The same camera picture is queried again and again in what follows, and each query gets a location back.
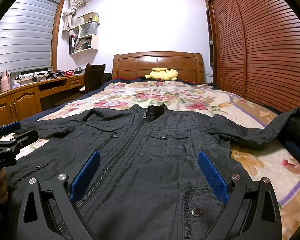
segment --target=wooden wardrobe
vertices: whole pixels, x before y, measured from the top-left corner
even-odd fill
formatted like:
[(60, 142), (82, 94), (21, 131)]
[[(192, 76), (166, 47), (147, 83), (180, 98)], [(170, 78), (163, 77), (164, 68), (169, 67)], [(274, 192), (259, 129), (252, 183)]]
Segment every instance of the wooden wardrobe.
[(282, 112), (300, 107), (300, 21), (284, 0), (206, 0), (214, 82)]

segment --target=white wall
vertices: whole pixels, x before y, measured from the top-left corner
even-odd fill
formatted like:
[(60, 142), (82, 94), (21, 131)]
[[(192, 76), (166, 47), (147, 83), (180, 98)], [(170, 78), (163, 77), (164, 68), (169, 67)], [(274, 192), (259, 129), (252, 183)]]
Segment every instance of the white wall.
[[(99, 51), (73, 55), (78, 66), (106, 64), (106, 72), (112, 73), (115, 54), (183, 51), (201, 53), (204, 69), (211, 71), (204, 0), (93, 0), (80, 8), (78, 15), (91, 11), (100, 14)], [(61, 68), (61, 60), (71, 65), (67, 58), (58, 54), (60, 69), (67, 68)]]
[(69, 9), (69, 0), (65, 0), (62, 8), (62, 14), (60, 19), (59, 26), (59, 35), (58, 35), (58, 48), (57, 48), (57, 59), (58, 59), (58, 69), (67, 71), (74, 70), (77, 67), (74, 59), (69, 55), (69, 36), (74, 35), (73, 32), (62, 32), (63, 24), (66, 17), (63, 15), (63, 12)]

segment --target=wooden chair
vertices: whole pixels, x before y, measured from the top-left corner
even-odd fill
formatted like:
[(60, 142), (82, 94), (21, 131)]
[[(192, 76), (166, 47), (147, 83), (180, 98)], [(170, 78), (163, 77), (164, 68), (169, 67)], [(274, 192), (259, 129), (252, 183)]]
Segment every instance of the wooden chair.
[(85, 93), (99, 89), (103, 85), (103, 74), (105, 72), (106, 64), (92, 65), (87, 64), (84, 71), (84, 86)]

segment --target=jacket sleeve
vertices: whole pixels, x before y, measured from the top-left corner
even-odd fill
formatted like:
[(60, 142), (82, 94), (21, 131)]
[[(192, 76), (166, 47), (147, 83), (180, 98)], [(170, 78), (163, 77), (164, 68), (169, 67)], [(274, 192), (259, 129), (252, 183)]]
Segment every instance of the jacket sleeve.
[(258, 149), (263, 144), (274, 140), (293, 115), (300, 115), (300, 108), (280, 114), (264, 129), (258, 129), (243, 127), (222, 115), (215, 114), (210, 119), (210, 127), (205, 132), (212, 135), (219, 142), (227, 140), (237, 145)]
[(56, 118), (53, 120), (42, 120), (35, 122), (21, 122), (22, 126), (18, 134), (36, 130), (39, 138), (46, 139), (49, 137), (61, 137), (72, 131), (74, 127), (82, 124), (89, 116), (89, 110), (81, 114), (72, 115), (66, 118)]

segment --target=pink vase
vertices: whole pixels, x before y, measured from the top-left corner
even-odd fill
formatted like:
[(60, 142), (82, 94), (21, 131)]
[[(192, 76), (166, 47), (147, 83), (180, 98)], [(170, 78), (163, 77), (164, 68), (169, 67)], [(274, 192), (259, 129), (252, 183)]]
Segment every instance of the pink vase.
[(8, 70), (2, 71), (2, 78), (0, 81), (1, 92), (10, 90), (10, 73)]

